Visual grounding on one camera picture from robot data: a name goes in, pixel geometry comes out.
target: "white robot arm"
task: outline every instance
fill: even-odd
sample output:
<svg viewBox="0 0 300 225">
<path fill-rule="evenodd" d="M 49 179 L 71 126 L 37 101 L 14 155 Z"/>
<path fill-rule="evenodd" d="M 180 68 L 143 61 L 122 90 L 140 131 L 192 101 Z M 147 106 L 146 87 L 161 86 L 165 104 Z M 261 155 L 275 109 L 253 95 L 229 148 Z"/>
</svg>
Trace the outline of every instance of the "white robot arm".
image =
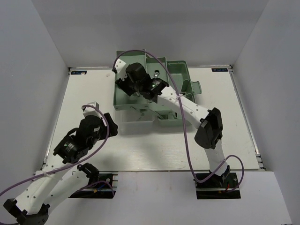
<svg viewBox="0 0 300 225">
<path fill-rule="evenodd" d="M 99 108 L 96 102 L 88 105 Z M 54 153 L 49 155 L 44 169 L 36 174 L 44 173 L 44 176 L 33 180 L 23 193 L 15 199 L 7 199 L 4 203 L 4 208 L 19 224 L 43 225 L 58 204 L 87 185 L 90 178 L 98 176 L 99 171 L 93 165 L 85 163 L 78 165 L 78 170 L 71 177 L 56 186 L 68 169 L 52 172 L 68 165 L 69 169 L 77 165 L 98 140 L 105 139 L 107 127 L 94 108 L 83 108 L 84 119 L 81 120 L 79 128 L 67 133 L 54 149 Z M 109 137 L 116 136 L 118 126 L 109 113 L 105 113 L 104 117 L 109 126 Z"/>
<path fill-rule="evenodd" d="M 180 113 L 180 106 L 178 102 L 178 96 L 172 87 L 165 87 L 161 95 L 157 97 L 157 103 L 160 105 L 168 106 L 176 113 Z M 210 110 L 202 106 L 195 104 L 188 100 L 186 97 L 180 97 L 185 118 L 188 120 L 196 129 L 200 126 L 205 125 L 205 120 L 210 114 Z M 204 148 L 207 159 L 210 163 L 210 171 L 214 171 L 224 161 L 224 153 L 222 149 L 221 140 L 218 140 L 215 148 Z M 227 170 L 228 164 L 225 162 L 222 167 L 215 173 L 217 176 L 222 176 Z"/>
</svg>

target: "green toolbox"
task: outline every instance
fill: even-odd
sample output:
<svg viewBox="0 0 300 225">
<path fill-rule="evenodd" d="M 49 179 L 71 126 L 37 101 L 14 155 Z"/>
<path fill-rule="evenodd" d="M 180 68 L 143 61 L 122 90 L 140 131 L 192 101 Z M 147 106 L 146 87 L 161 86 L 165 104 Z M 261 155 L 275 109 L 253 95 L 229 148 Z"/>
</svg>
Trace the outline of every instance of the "green toolbox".
<svg viewBox="0 0 300 225">
<path fill-rule="evenodd" d="M 146 69 L 151 78 L 159 77 L 160 79 L 169 83 L 174 88 L 172 81 L 168 77 L 164 68 L 154 59 L 148 57 L 143 52 L 128 52 L 120 57 L 121 60 L 128 65 L 138 62 L 141 63 Z M 201 94 L 200 83 L 192 82 L 188 72 L 187 63 L 185 61 L 167 61 L 166 57 L 158 58 L 168 69 L 172 78 L 174 79 L 178 90 L 181 94 L 189 100 L 195 102 L 195 95 Z M 116 111 L 119 110 L 134 110 L 140 113 L 139 119 L 146 114 L 153 114 L 158 117 L 159 124 L 164 127 L 180 126 L 182 125 L 182 117 L 180 114 L 175 113 L 166 106 L 158 105 L 152 101 L 144 99 L 139 94 L 128 96 L 125 92 L 115 85 L 113 106 Z"/>
</svg>

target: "white wall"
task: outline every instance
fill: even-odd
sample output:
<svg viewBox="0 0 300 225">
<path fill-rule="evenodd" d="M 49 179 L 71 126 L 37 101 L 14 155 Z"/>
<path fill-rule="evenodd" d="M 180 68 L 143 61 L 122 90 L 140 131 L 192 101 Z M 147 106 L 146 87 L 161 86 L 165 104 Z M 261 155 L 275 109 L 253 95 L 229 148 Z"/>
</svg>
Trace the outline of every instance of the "white wall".
<svg viewBox="0 0 300 225">
<path fill-rule="evenodd" d="M 30 0 L 0 1 L 0 191 L 40 169 L 68 69 Z M 0 198 L 0 222 L 13 222 Z"/>
<path fill-rule="evenodd" d="M 235 66 L 265 166 L 300 225 L 300 1 L 271 0 Z"/>
<path fill-rule="evenodd" d="M 32 0 L 68 67 L 145 48 L 190 66 L 236 61 L 268 0 Z"/>
</svg>

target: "label sticker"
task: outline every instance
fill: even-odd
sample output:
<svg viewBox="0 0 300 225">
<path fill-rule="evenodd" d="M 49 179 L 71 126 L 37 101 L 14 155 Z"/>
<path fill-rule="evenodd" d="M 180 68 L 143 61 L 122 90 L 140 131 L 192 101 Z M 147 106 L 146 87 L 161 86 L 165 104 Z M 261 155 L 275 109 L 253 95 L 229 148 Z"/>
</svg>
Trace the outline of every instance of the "label sticker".
<svg viewBox="0 0 300 225">
<path fill-rule="evenodd" d="M 71 71 L 71 75 L 83 75 L 86 74 L 87 71 Z"/>
<path fill-rule="evenodd" d="M 212 68 L 212 72 L 228 72 L 227 68 Z"/>
</svg>

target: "green plastic box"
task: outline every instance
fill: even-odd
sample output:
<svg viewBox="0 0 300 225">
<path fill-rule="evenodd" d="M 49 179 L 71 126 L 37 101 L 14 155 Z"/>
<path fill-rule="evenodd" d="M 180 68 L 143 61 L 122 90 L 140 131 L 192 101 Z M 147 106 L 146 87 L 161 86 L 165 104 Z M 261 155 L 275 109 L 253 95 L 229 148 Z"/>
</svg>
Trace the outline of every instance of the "green plastic box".
<svg viewBox="0 0 300 225">
<path fill-rule="evenodd" d="M 174 88 L 164 68 L 154 58 L 148 57 L 145 53 L 128 52 L 122 55 L 120 59 L 125 61 L 128 65 L 135 62 L 141 63 L 152 78 L 159 77 Z M 201 94 L 202 92 L 201 86 L 199 82 L 191 82 L 187 63 L 185 61 L 167 61 L 166 57 L 159 57 L 158 59 L 167 66 L 181 94 L 195 102 L 195 94 Z M 133 94 L 129 97 L 117 86 L 115 86 L 114 90 L 113 106 L 115 110 L 138 111 L 141 113 L 141 116 L 143 116 L 146 111 L 151 111 L 158 117 L 159 124 L 164 127 L 180 126 L 182 124 L 181 115 L 177 115 L 177 113 L 168 107 L 146 100 L 143 96 L 138 96 L 137 94 Z"/>
</svg>

